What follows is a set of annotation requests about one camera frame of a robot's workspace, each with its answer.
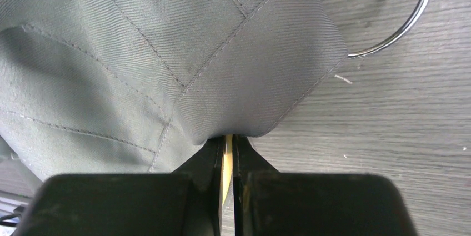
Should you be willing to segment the grey garment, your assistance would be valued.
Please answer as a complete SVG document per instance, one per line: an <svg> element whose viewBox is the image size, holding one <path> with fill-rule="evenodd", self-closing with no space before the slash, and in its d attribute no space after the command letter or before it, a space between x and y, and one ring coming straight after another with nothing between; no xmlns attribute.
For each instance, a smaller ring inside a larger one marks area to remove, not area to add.
<svg viewBox="0 0 471 236"><path fill-rule="evenodd" d="M321 0L1 0L1 137L43 180L168 172L346 57Z"/></svg>

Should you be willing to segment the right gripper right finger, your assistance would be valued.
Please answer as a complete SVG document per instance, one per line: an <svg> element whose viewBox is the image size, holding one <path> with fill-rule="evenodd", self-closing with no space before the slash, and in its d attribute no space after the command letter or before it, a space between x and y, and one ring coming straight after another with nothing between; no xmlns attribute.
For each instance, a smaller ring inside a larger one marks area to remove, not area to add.
<svg viewBox="0 0 471 236"><path fill-rule="evenodd" d="M396 186L374 174L286 173L232 140L236 235L417 235Z"/></svg>

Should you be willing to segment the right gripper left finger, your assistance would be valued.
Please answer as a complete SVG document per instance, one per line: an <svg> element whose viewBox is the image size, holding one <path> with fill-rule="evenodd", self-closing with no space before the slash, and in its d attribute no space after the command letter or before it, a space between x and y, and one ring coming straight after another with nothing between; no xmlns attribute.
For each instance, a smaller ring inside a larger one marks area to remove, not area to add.
<svg viewBox="0 0 471 236"><path fill-rule="evenodd" d="M15 235L220 235L224 146L206 141L171 173L51 177Z"/></svg>

